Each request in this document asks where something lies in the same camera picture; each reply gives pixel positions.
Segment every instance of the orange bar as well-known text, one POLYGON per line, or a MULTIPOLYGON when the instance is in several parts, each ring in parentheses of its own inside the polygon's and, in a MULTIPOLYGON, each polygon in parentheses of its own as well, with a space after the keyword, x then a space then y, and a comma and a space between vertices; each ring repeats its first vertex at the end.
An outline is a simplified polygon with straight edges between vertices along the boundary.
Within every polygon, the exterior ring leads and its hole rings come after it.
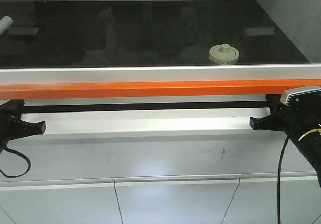
POLYGON ((0 85, 0 99, 279 94, 321 79, 0 85))

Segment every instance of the white tube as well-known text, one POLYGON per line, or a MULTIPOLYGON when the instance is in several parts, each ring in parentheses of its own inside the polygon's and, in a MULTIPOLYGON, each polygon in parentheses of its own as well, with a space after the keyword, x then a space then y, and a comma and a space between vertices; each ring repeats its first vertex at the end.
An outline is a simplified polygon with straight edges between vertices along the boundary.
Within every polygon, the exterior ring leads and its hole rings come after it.
POLYGON ((2 18, 0 19, 0 35, 1 35, 6 29, 8 29, 8 28, 12 25, 13 22, 14 22, 14 21, 13 21, 10 17, 8 17, 8 16, 2 17, 2 18))

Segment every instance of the round knob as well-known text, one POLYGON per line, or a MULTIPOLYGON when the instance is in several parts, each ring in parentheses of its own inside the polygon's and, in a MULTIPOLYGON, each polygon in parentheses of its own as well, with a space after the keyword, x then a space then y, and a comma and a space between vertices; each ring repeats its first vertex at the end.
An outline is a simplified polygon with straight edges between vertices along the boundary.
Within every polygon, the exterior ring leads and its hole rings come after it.
POLYGON ((218 65, 234 65, 239 59, 240 53, 229 44, 211 47, 209 59, 218 65))

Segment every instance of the cabinet door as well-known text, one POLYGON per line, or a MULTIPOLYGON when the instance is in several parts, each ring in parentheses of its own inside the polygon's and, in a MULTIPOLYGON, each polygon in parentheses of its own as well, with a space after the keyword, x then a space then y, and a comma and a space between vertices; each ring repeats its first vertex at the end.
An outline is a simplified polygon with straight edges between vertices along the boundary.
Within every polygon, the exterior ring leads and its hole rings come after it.
MULTIPOLYGON (((321 214, 317 180, 281 182, 282 223, 314 223, 321 214)), ((276 181, 243 183, 234 196, 224 224, 275 224, 276 181)))
POLYGON ((221 223, 237 180, 164 181, 116 184, 126 224, 221 223))
POLYGON ((64 187, 57 185, 54 189, 41 189, 44 188, 41 186, 37 189, 33 186, 0 191, 0 206, 18 224, 121 223, 113 186, 64 187))
POLYGON ((0 206, 0 223, 1 224, 15 224, 8 214, 0 206))

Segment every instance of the silver metal frame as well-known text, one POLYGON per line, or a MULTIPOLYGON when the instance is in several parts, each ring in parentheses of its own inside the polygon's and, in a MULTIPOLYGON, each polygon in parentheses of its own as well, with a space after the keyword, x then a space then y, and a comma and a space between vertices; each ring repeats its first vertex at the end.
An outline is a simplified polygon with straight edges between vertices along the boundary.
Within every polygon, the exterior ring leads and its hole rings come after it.
POLYGON ((321 64, 1 69, 0 84, 319 79, 321 64))

